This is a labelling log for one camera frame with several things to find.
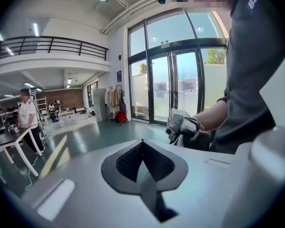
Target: gray floor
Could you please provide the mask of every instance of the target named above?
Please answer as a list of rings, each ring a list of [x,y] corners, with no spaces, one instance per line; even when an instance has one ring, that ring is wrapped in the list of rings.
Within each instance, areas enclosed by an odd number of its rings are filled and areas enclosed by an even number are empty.
[[[165,127],[159,125],[135,121],[122,123],[121,126],[113,121],[88,124],[82,122],[82,126],[65,123],[66,126],[62,133],[55,135],[51,129],[46,130],[48,139],[49,136],[51,138],[47,142],[42,157],[39,157],[34,165],[39,177],[36,178],[33,174],[29,175],[32,183],[66,161],[89,151],[134,139],[155,139],[169,143]],[[36,155],[26,145],[22,146],[22,149],[30,163],[33,164]],[[30,184],[28,169],[15,148],[8,151],[15,164],[11,165],[5,154],[0,152],[0,174],[6,180],[8,188],[20,197],[25,192],[25,187]]]

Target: ceiling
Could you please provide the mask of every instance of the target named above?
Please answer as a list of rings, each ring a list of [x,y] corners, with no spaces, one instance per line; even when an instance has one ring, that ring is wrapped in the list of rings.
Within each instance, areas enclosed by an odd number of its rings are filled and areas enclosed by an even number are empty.
[[[96,71],[80,70],[78,68],[36,68],[27,71],[7,73],[0,75],[0,98],[4,95],[17,95],[23,83],[29,82],[35,87],[45,90],[66,88],[67,80],[72,79],[70,88],[80,88]]]
[[[132,5],[139,0],[123,0]],[[117,0],[16,0],[0,21],[4,38],[32,36],[32,23],[42,34],[49,18],[65,19],[101,30],[123,7]]]

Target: balcony railing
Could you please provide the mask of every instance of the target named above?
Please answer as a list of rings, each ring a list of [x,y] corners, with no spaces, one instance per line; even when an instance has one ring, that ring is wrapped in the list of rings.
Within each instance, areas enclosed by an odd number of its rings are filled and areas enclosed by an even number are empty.
[[[5,57],[39,54],[63,53],[103,58],[109,49],[89,42],[53,36],[24,36],[0,41],[0,59]]]

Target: sleeve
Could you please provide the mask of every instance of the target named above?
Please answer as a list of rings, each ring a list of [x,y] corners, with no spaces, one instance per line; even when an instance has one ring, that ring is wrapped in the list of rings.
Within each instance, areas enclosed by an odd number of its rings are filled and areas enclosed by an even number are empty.
[[[227,88],[224,90],[224,96],[217,100],[217,102],[219,101],[225,101],[227,103]]]
[[[35,106],[34,106],[33,102],[29,103],[28,114],[35,114],[36,115],[36,109],[35,109]]]

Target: shelf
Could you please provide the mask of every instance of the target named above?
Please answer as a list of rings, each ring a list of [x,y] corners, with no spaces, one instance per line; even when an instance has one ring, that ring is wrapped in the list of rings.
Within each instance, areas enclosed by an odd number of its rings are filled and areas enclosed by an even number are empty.
[[[4,113],[1,113],[0,116],[3,116],[3,115],[8,115],[8,114],[11,114],[11,113],[14,113],[14,112],[17,112],[17,110],[14,110],[14,111],[11,111],[11,112],[4,112]]]

